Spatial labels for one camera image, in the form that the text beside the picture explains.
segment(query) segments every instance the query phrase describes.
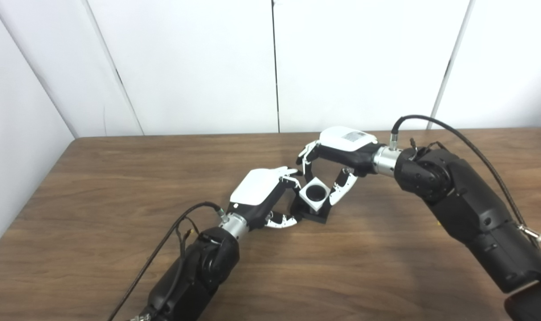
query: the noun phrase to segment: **robotic hand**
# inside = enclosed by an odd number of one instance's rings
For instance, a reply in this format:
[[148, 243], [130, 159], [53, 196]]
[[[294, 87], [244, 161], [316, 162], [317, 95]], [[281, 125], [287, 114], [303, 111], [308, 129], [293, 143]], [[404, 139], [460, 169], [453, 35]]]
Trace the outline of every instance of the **robotic hand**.
[[148, 297], [148, 305], [133, 321], [194, 321], [239, 260], [238, 242], [265, 226], [289, 227], [299, 219], [273, 213], [286, 189], [300, 189], [299, 170], [286, 166], [248, 173], [230, 197], [221, 223], [201, 232], [168, 269]]
[[[304, 176], [311, 185], [317, 178], [311, 162], [317, 158], [347, 166], [342, 172], [365, 177], [380, 173], [393, 177], [402, 190], [419, 196], [447, 233], [462, 242], [504, 293], [518, 291], [505, 301], [515, 321], [541, 321], [541, 252], [525, 237], [541, 242], [541, 234], [513, 221], [502, 200], [464, 160], [435, 142], [426, 148], [397, 148], [397, 134], [390, 146], [375, 136], [350, 128], [328, 128], [320, 139], [299, 154]], [[338, 189], [343, 186], [336, 181]], [[301, 189], [291, 213], [305, 218], [324, 213], [305, 206], [307, 186]]]

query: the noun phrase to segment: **white wall panel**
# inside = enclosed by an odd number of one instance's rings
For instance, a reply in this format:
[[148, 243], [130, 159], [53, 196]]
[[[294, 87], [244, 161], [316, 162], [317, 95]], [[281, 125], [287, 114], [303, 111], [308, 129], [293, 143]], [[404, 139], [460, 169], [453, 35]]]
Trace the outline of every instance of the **white wall panel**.
[[269, 0], [89, 0], [146, 134], [276, 132]]
[[402, 115], [430, 115], [467, 6], [468, 0], [276, 0], [281, 132], [382, 130]]
[[73, 132], [142, 134], [83, 0], [0, 0], [0, 17]]
[[0, 237], [72, 139], [0, 21]]
[[436, 116], [458, 128], [541, 126], [541, 0], [476, 0]]

